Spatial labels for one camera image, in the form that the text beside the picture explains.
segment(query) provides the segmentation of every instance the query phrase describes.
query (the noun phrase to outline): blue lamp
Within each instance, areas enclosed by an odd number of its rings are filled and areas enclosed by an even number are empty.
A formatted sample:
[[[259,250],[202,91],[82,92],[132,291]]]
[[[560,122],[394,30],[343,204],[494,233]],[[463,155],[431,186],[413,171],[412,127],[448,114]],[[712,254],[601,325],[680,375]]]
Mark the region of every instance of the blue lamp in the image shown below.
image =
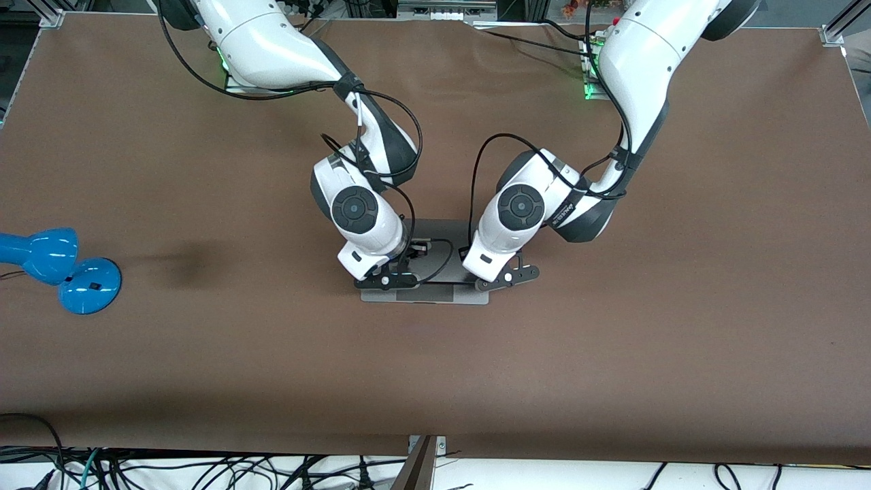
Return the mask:
[[[72,228],[31,236],[0,233],[0,262],[19,266],[30,277],[57,286],[57,299],[71,313],[97,313],[121,290],[121,269],[102,257],[76,262],[78,237]]]

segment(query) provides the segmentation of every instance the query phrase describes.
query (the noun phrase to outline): blue lamp shade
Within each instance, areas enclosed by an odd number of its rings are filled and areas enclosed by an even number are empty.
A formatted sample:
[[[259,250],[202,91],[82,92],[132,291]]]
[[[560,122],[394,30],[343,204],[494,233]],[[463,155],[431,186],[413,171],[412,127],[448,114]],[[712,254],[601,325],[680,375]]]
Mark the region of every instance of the blue lamp shade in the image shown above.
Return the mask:
[[[14,263],[34,279],[57,286],[70,276],[78,256],[72,228],[55,228],[23,237],[0,233],[0,262]]]

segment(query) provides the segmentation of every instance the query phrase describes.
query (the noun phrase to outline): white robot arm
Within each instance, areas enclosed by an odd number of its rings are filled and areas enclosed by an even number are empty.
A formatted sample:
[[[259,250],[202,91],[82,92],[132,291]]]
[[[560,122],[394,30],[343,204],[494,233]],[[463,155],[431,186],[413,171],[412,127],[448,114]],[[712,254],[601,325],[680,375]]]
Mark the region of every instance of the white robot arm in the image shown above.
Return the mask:
[[[492,282],[547,224],[568,242],[602,233],[668,113],[668,85],[700,37],[736,31],[760,0],[637,0],[610,29],[598,56],[599,78],[624,118],[623,137],[599,181],[547,150],[521,153],[505,170],[484,210],[463,266]]]
[[[314,200],[348,240],[339,260],[358,280],[400,254],[406,238],[402,220],[379,193],[388,187],[385,183],[399,186],[411,179],[417,148],[338,55],[320,40],[299,33],[270,0],[155,4],[177,29],[201,26],[241,85],[277,92],[313,82],[333,87],[357,115],[361,137],[359,145],[354,140],[314,166]],[[360,213],[360,205],[365,212]]]

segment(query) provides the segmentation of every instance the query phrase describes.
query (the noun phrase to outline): gray metal base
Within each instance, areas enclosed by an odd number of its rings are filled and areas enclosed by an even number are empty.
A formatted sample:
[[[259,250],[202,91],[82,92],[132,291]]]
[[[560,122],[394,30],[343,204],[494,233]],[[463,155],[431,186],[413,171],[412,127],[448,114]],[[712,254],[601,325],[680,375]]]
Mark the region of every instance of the gray metal base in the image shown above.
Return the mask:
[[[417,220],[415,240],[428,238],[447,238],[454,243],[454,253],[447,267],[430,282],[414,289],[361,289],[360,299],[367,303],[446,303],[446,304],[487,304],[490,293],[475,288],[476,277],[463,268],[463,261],[457,250],[469,245],[467,236],[469,224],[458,220]],[[411,259],[408,271],[426,277],[443,263],[450,245],[433,242],[432,249],[425,256]]]

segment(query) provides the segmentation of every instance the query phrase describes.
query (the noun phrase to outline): brown table surface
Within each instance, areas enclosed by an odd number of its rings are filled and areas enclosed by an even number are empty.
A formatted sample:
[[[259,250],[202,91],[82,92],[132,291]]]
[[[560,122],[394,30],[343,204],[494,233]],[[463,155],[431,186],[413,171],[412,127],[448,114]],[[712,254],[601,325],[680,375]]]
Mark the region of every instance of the brown table surface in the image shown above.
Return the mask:
[[[204,34],[173,35],[219,79]],[[617,138],[572,55],[451,22],[318,36],[419,117],[403,188],[421,217],[466,218],[492,133],[575,168]],[[401,453],[437,433],[465,456],[868,463],[871,143],[840,50],[744,30],[700,42],[670,94],[596,241],[542,231],[526,249],[542,277],[486,307],[373,305],[308,191],[318,134],[354,134],[332,93],[223,97],[155,17],[69,15],[0,133],[0,227],[72,226],[124,288],[78,317],[52,288],[0,284],[0,410],[78,446]],[[485,155],[479,207],[520,151]],[[24,425],[0,439],[50,443]]]

